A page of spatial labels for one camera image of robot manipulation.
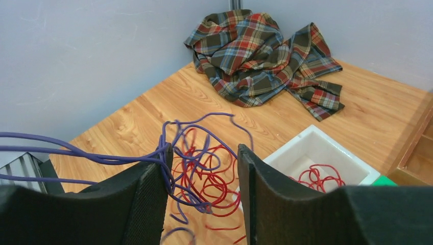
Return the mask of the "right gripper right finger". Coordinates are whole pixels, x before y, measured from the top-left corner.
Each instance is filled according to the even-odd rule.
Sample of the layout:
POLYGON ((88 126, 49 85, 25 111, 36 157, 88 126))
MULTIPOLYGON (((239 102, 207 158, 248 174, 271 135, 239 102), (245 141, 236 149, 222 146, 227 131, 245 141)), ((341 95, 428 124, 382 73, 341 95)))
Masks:
POLYGON ((321 193, 238 146, 248 244, 432 244, 432 188, 343 186, 321 193))

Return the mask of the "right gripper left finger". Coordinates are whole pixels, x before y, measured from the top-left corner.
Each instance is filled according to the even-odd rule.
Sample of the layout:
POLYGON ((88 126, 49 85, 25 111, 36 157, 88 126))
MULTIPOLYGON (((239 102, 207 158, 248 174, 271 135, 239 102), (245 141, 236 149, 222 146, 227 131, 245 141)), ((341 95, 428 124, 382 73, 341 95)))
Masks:
POLYGON ((78 193, 1 186, 1 244, 159 244, 168 192, 158 160, 78 193))

